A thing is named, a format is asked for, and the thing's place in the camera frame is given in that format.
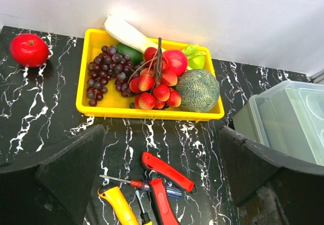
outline screwdriver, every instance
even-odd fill
[[[143,221],[143,225],[153,225],[150,217],[148,216],[147,212],[145,212],[143,204],[141,202],[141,197],[140,197],[140,193],[138,192],[138,190],[135,191],[136,194],[136,198],[138,200],[138,203],[140,204],[140,208],[141,208],[141,218]]]
[[[131,180],[125,180],[125,179],[120,179],[120,178],[115,178],[115,177],[110,177],[107,175],[99,175],[102,178],[109,178],[112,180],[116,180],[119,181],[121,183],[128,183],[130,186],[139,188],[141,190],[144,191],[151,191],[151,186],[146,183],[146,182],[142,182],[140,180],[135,180],[135,179],[131,179]],[[174,188],[174,187],[167,187],[167,194],[169,197],[171,198],[176,198],[176,199],[180,199],[182,197],[182,192],[181,190],[179,190],[178,188]]]

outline tools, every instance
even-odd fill
[[[100,175],[102,178],[109,178],[112,180],[116,180],[122,183],[128,183],[130,186],[139,188],[144,191],[151,191],[151,187],[147,182],[142,182],[139,180],[131,179],[131,180],[125,180],[125,179],[120,179],[120,178],[115,178],[115,177],[110,177],[107,175]],[[182,192],[181,190],[175,188],[175,187],[167,187],[167,194],[171,198],[176,198],[180,199],[182,197]]]
[[[97,193],[113,207],[121,225],[139,225],[119,187],[103,186]]]
[[[138,190],[135,191],[135,195],[136,195],[136,198],[138,200],[138,203],[140,204],[140,208],[141,208],[141,218],[142,218],[143,225],[153,225],[153,223],[150,220],[147,212],[145,212],[145,210],[144,210],[143,204],[141,202],[140,193],[138,192]]]
[[[130,186],[134,186],[145,191],[151,191],[152,194],[151,197],[154,206],[156,208],[155,216],[157,218],[156,220],[158,221],[158,224],[159,225],[179,225],[180,223],[175,217],[173,210],[170,206],[168,196],[180,198],[182,196],[182,193],[179,189],[172,188],[172,187],[165,187],[163,180],[158,175],[162,175],[164,178],[171,180],[175,185],[192,194],[195,194],[197,192],[197,188],[194,185],[194,182],[188,179],[186,176],[184,176],[182,173],[180,173],[173,167],[171,167],[166,162],[153,156],[151,153],[148,152],[143,153],[142,164],[144,168],[149,171],[149,175],[148,175],[150,179],[149,183],[139,181],[139,180],[134,180],[134,179],[124,180],[124,179],[114,178],[106,175],[100,175],[100,177],[109,178],[123,183],[128,183]],[[98,190],[98,194],[100,197],[106,199],[112,205],[122,225],[138,224],[137,221],[136,222],[134,221],[135,216],[131,211],[130,207],[128,206],[128,203],[125,200],[124,196],[122,195],[121,191],[119,190],[118,187],[114,187],[114,188],[117,188],[118,190],[113,191],[112,195],[114,193],[119,193],[120,200],[116,199],[115,197],[116,195],[113,195],[108,199],[108,196],[110,194],[108,194],[107,192],[110,191],[111,189],[106,189],[105,187],[100,188]],[[145,212],[143,208],[138,190],[136,190],[135,195],[140,204],[141,218],[143,221],[143,225],[152,225],[152,222],[149,219],[148,214]]]

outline plastic box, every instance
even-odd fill
[[[235,130],[291,157],[324,166],[324,86],[284,81],[252,96]]]
[[[130,109],[129,105],[134,102],[135,97],[124,98],[115,90],[114,81],[110,81],[107,85],[108,93],[104,99],[98,102],[96,107],[88,105],[89,100],[86,98],[87,66],[101,52],[103,45],[115,45],[118,42],[113,39],[106,31],[97,29],[88,29],[85,35],[80,76],[76,95],[76,108],[86,116],[96,117],[114,117],[114,118],[137,118],[137,119],[164,119],[164,120],[191,120],[191,121],[209,121],[211,119],[218,120],[224,116],[224,108],[221,97],[215,107],[208,113],[186,112],[180,108],[168,108],[168,110],[141,110]],[[170,41],[162,41],[162,47],[168,49],[182,50],[187,44],[175,43]],[[199,50],[206,52],[205,70],[208,70],[215,76],[213,63],[210,52],[205,47],[199,47]]]

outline yellow handle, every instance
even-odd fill
[[[103,193],[98,189],[98,195],[113,207],[121,225],[139,225],[119,187],[113,187]]]

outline yellow tray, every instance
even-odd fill
[[[114,117],[114,118],[137,118],[137,119],[160,119],[160,120],[191,120],[191,121],[209,121],[211,119],[218,120],[224,116],[224,108],[221,97],[216,106],[208,113],[186,112],[179,107],[170,107],[167,110],[141,110],[131,109],[129,105],[134,102],[135,97],[122,97],[120,92],[115,90],[114,81],[110,81],[107,85],[108,93],[104,95],[104,99],[98,102],[96,107],[90,107],[86,96],[88,76],[88,64],[101,53],[103,45],[116,45],[118,42],[113,39],[106,31],[97,29],[88,29],[86,31],[85,42],[83,46],[82,61],[80,68],[79,83],[76,95],[76,108],[86,116],[95,117]],[[175,43],[170,41],[162,41],[162,47],[168,49],[182,50],[187,44]],[[205,70],[213,75],[214,68],[210,52],[205,47],[199,47],[199,51],[206,52]]]

